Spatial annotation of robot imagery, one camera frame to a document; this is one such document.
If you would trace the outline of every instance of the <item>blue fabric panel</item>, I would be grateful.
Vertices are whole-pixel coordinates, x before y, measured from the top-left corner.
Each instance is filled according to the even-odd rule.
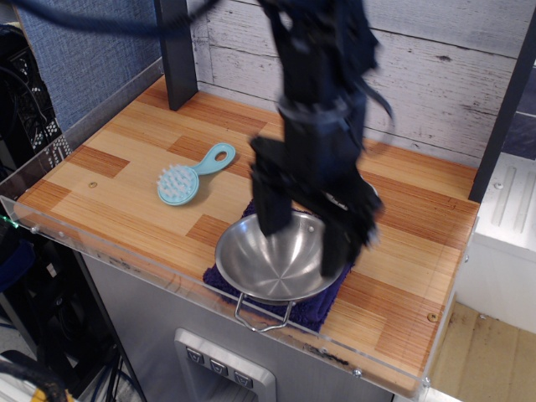
[[[518,105],[518,111],[536,115],[536,67],[530,72],[527,86],[525,86],[525,91]]]
[[[153,0],[40,0],[72,13],[156,23]],[[59,127],[78,120],[160,58],[157,39],[78,33],[19,10]]]
[[[516,113],[502,149],[516,157],[536,160],[536,117]]]

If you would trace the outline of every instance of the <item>light blue brush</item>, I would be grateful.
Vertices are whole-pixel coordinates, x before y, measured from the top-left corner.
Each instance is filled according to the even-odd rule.
[[[225,154],[221,160],[216,157]],[[236,150],[229,144],[214,145],[203,160],[194,166],[170,165],[162,170],[157,181],[158,196],[169,205],[183,205],[190,201],[199,190],[199,175],[211,174],[227,167],[235,158]]]

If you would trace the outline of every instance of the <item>button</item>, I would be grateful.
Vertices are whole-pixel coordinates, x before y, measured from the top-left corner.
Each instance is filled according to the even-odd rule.
[[[197,350],[186,348],[186,353],[188,354],[190,360],[193,360],[195,363],[204,364],[203,355]]]
[[[229,374],[229,371],[227,371],[227,367],[225,365],[213,359],[210,359],[210,368],[212,371],[218,373],[219,375],[223,375],[224,377],[227,377]]]
[[[253,380],[249,378],[247,375],[243,375],[242,373],[239,373],[238,371],[234,372],[234,380],[242,385],[243,387],[252,389],[253,388]]]

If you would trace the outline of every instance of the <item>screw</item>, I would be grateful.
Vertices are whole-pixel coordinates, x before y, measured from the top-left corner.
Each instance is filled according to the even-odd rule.
[[[435,314],[434,312],[431,312],[428,314],[428,321],[430,322],[437,322],[439,320],[439,316]]]

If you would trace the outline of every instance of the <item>brush bristles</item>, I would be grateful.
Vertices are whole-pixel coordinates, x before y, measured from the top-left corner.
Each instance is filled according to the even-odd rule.
[[[169,203],[180,203],[192,194],[195,189],[195,173],[189,167],[169,166],[162,170],[157,181],[158,192]]]

